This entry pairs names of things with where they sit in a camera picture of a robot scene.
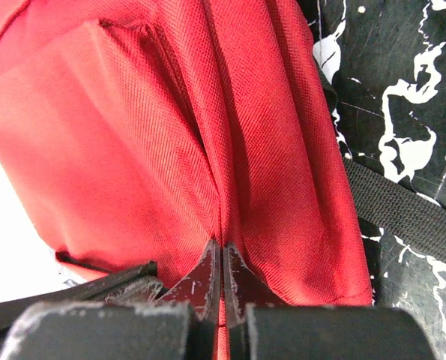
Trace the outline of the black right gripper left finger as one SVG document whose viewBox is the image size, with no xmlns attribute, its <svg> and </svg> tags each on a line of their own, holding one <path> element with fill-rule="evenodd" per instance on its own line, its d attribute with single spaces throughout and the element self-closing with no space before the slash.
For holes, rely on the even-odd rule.
<svg viewBox="0 0 446 360">
<path fill-rule="evenodd" d="M 220 248 L 161 297 L 143 279 L 100 301 L 38 302 L 10 327 L 0 359 L 214 359 Z"/>
</svg>

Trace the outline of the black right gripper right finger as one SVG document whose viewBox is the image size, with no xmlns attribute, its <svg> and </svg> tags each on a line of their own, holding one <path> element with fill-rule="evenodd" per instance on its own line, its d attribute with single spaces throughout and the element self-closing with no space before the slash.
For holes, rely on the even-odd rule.
<svg viewBox="0 0 446 360">
<path fill-rule="evenodd" d="M 434 359 L 422 328 L 384 307 L 291 306 L 246 265 L 233 243 L 223 249 L 231 359 Z"/>
</svg>

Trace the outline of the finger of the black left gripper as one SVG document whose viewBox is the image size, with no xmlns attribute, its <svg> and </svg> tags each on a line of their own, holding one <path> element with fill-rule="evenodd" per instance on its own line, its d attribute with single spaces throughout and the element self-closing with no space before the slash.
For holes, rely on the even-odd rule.
<svg viewBox="0 0 446 360">
<path fill-rule="evenodd" d="M 2 302 L 0 303 L 0 334 L 7 331 L 26 308 L 37 302 L 106 301 L 112 296 L 119 297 L 129 292 L 136 285 L 146 284 L 158 286 L 162 284 L 157 277 L 155 262 L 138 265 L 68 289 Z"/>
</svg>

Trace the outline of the red backpack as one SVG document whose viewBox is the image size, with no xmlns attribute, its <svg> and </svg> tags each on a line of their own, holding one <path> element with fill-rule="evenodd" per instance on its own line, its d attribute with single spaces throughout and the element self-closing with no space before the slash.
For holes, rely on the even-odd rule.
<svg viewBox="0 0 446 360">
<path fill-rule="evenodd" d="M 0 1 L 0 164 L 75 287 L 220 248 L 446 359 L 446 1 Z"/>
</svg>

